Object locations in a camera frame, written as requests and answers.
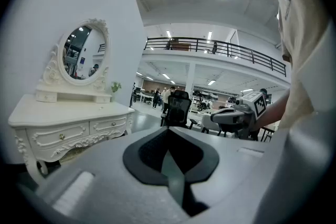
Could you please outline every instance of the oval mirror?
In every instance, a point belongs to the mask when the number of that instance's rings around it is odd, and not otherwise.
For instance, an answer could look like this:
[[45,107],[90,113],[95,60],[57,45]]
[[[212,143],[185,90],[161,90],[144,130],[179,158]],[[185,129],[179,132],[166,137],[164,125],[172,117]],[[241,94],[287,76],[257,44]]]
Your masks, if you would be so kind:
[[66,73],[76,80],[85,80],[101,68],[106,41],[99,28],[83,25],[65,41],[62,60]]

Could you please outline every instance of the drawer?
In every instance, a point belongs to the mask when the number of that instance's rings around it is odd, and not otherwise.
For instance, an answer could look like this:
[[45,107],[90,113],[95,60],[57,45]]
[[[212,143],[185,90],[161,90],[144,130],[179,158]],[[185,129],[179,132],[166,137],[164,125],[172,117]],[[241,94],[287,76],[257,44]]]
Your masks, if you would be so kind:
[[69,142],[65,142],[61,145],[48,148],[48,149],[35,149],[32,148],[35,158],[46,161],[55,162],[62,158],[68,151],[73,148],[89,147],[100,142],[106,141],[106,139],[112,139],[121,136],[125,131],[125,127],[102,132],[99,134],[93,134],[79,139],[75,139]]
[[90,134],[98,134],[101,132],[118,129],[124,125],[126,125],[126,116],[93,120],[90,121]]
[[56,127],[27,129],[27,134],[33,148],[46,149],[88,136],[89,130],[89,122],[78,122]]

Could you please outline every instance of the small green plant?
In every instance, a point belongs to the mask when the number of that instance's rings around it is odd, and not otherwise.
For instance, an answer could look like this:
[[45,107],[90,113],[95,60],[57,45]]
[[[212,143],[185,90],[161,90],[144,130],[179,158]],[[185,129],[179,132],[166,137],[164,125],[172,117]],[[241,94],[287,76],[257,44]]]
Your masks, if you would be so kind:
[[112,92],[116,92],[119,89],[121,89],[121,84],[119,82],[113,82],[113,85],[111,86]]

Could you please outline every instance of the carved table leg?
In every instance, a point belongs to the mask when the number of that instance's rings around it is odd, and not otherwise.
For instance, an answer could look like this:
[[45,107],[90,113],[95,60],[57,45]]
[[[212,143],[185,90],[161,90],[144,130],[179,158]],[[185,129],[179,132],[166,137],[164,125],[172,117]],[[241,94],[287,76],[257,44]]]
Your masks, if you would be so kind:
[[23,156],[23,160],[25,161],[29,175],[37,184],[40,185],[42,182],[44,182],[45,179],[42,177],[40,171],[37,168],[37,159],[35,158],[34,153],[30,148],[26,130],[16,130],[15,140],[17,148]]
[[133,123],[133,115],[132,114],[128,114],[125,135],[128,135],[128,134],[132,133],[132,131],[131,131],[131,129],[132,129],[132,123]]
[[44,161],[40,161],[40,160],[38,162],[41,165],[41,172],[42,172],[42,174],[48,175],[48,168],[46,166],[46,163]]

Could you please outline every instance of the black metal railing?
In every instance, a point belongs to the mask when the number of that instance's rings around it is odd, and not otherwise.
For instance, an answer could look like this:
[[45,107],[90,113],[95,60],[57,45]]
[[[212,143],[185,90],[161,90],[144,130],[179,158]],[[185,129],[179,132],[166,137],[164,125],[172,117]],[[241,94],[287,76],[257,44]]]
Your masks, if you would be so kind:
[[100,44],[98,52],[105,51],[105,44]]
[[192,37],[148,38],[144,50],[158,49],[195,51],[234,59],[244,59],[254,64],[268,67],[272,71],[279,72],[286,77],[286,65],[284,63],[261,52],[219,40]]

